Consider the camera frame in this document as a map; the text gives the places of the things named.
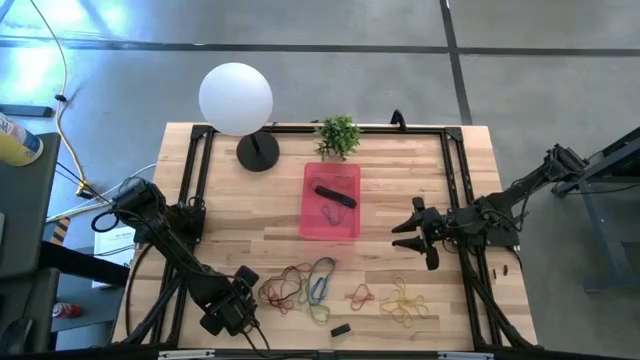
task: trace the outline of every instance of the black eraser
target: black eraser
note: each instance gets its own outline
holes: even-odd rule
[[[351,331],[351,326],[349,324],[340,325],[337,328],[331,330],[331,337],[336,337]]]

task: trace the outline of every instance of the white cable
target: white cable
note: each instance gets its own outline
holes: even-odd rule
[[[132,178],[132,177],[140,174],[141,172],[143,172],[145,170],[148,170],[148,169],[151,169],[151,168],[153,168],[155,166],[156,166],[156,164],[147,165],[147,166],[143,167],[142,169],[134,172],[131,176],[127,177],[127,179]],[[126,181],[126,179],[121,181],[118,185],[112,187],[111,189],[103,192],[102,194],[100,194],[100,196],[103,196],[103,197],[106,196],[107,194],[109,194],[113,190],[116,190],[117,188],[119,188],[120,185],[122,185],[122,183],[124,183],[125,181]],[[91,210],[95,210],[95,209],[100,209],[102,207],[105,207],[105,206],[109,205],[108,203],[99,203],[99,204],[94,204],[94,205],[90,205],[90,206],[85,206],[85,205],[87,205],[88,203],[90,203],[90,202],[92,202],[94,200],[99,200],[99,199],[95,199],[94,198],[94,199],[91,199],[91,200],[87,200],[87,201],[83,202],[82,204],[78,204],[78,205],[72,207],[69,210],[63,211],[63,212],[61,212],[61,213],[59,213],[57,215],[49,216],[47,218],[46,222],[50,223],[52,221],[56,221],[56,220],[62,219],[64,217],[72,217],[74,215],[78,215],[78,214],[81,214],[81,213],[84,213],[84,212],[87,212],[87,211],[91,211]]]

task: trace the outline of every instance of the yellow cable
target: yellow cable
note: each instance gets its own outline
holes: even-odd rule
[[[40,12],[40,9],[38,9],[38,6],[35,4],[35,2],[33,2],[33,0],[29,0],[29,1],[31,2],[31,5],[33,5],[33,8],[38,12],[38,15],[40,15],[40,18],[44,22],[44,25],[47,27],[47,29],[49,29],[49,32],[51,33],[51,36],[53,37],[53,40],[55,40],[56,45],[58,46],[58,50],[60,51],[60,56],[62,57],[62,64],[64,66],[64,80],[62,81],[62,87],[60,88],[59,95],[64,96],[64,91],[67,87],[67,60],[64,57],[64,51],[62,51],[62,46],[60,45],[60,41],[58,41],[56,34],[53,32],[53,29],[51,29],[51,26],[49,26],[49,23],[47,22],[47,19],[45,19],[44,15],[42,15],[42,12]],[[62,127],[60,126],[60,111],[61,111],[62,101],[60,100],[57,100],[57,101],[58,101],[58,105],[56,106],[56,131],[58,132],[58,134],[60,134],[60,138],[62,139],[62,142],[69,150],[69,153],[71,154],[71,158],[73,159],[73,163],[75,164],[76,169],[78,170],[78,177],[82,180],[82,184],[78,189],[78,192],[80,192],[80,190],[84,188],[84,185],[87,184],[87,179],[84,176],[84,172],[82,171],[82,166],[80,166],[80,162],[78,161],[78,157],[76,156],[75,151],[73,151],[73,148],[71,147],[71,144],[69,144],[67,137],[62,132]]]

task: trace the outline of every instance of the red tray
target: red tray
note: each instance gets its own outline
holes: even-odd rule
[[[316,194],[318,185],[355,199],[355,209]],[[360,236],[360,166],[305,165],[300,235],[313,240],[355,240]]]

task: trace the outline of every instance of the yellow can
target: yellow can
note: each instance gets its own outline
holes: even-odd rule
[[[40,157],[43,148],[39,137],[0,113],[0,161],[13,166],[28,165]]]

